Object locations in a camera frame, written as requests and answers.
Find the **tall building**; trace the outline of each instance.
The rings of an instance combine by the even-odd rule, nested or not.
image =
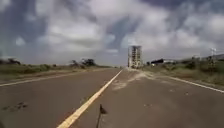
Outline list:
[[[128,48],[128,67],[142,67],[142,47],[133,45]]]

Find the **sky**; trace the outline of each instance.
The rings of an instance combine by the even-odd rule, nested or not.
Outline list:
[[[0,55],[30,64],[126,65],[224,53],[223,0],[0,0]]]

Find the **field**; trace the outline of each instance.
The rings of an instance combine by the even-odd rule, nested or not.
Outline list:
[[[108,68],[108,66],[2,64],[0,65],[0,82],[63,73],[83,72],[102,68]]]
[[[224,86],[224,62],[190,61],[187,63],[145,66],[145,71]]]

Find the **yellow center line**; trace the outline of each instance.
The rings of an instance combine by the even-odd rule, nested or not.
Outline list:
[[[122,70],[115,75],[107,84],[105,84],[98,92],[96,92],[88,101],[86,101],[80,108],[78,108],[73,114],[66,118],[57,128],[69,128],[81,114],[102,94],[102,92],[116,79],[116,77],[122,72]]]

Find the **white edge line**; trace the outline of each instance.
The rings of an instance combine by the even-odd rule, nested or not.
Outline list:
[[[23,84],[23,83],[41,81],[41,80],[46,80],[46,79],[59,78],[59,77],[64,77],[64,76],[71,76],[71,75],[75,75],[75,74],[76,73],[69,73],[66,75],[57,75],[57,76],[51,76],[51,77],[44,77],[44,78],[37,78],[37,79],[31,79],[31,80],[18,81],[18,82],[13,82],[13,83],[0,84],[0,87],[7,86],[7,85],[15,85],[15,84]]]
[[[88,101],[86,101],[80,108],[78,108],[73,114],[66,118],[57,128],[69,128],[80,115],[100,96],[100,94],[116,79],[116,77],[122,72],[122,70],[115,75],[109,82],[107,82],[98,92],[96,92]]]
[[[222,91],[222,90],[215,89],[215,88],[208,87],[208,86],[201,85],[201,84],[197,84],[197,83],[193,83],[193,82],[190,82],[190,81],[187,81],[187,80],[182,80],[182,79],[175,78],[175,77],[168,77],[168,78],[173,79],[173,80],[176,80],[176,81],[185,82],[185,83],[188,83],[188,84],[193,84],[193,85],[196,85],[196,86],[199,86],[199,87],[202,87],[202,88],[206,88],[206,89],[210,89],[210,90],[213,90],[213,91],[217,91],[217,92],[224,93],[224,91]]]

